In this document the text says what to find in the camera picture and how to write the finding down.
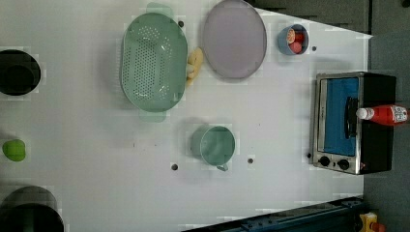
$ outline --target oven knob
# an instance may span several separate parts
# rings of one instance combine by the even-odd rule
[[[329,163],[331,163],[331,160],[327,157],[322,157],[319,160],[320,164],[322,164],[323,166],[328,166]]]
[[[342,159],[337,163],[337,165],[340,167],[341,170],[349,169],[349,161],[346,159]]]

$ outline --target toaster oven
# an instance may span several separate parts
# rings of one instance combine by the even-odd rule
[[[395,103],[395,77],[369,72],[317,76],[314,166],[350,174],[392,168],[394,128],[360,121],[359,107]]]

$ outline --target oven window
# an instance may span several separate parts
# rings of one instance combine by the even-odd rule
[[[346,138],[345,106],[349,97],[356,99],[359,93],[359,78],[327,80],[326,121],[324,152],[354,157],[356,137]]]

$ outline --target green ball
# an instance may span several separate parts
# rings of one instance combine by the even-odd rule
[[[25,158],[25,144],[19,139],[5,142],[3,153],[9,160],[22,161]]]

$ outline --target gray plate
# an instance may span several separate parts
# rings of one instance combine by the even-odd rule
[[[203,47],[217,73],[223,77],[248,77],[259,69],[265,57],[265,25],[248,3],[222,1],[205,21]]]

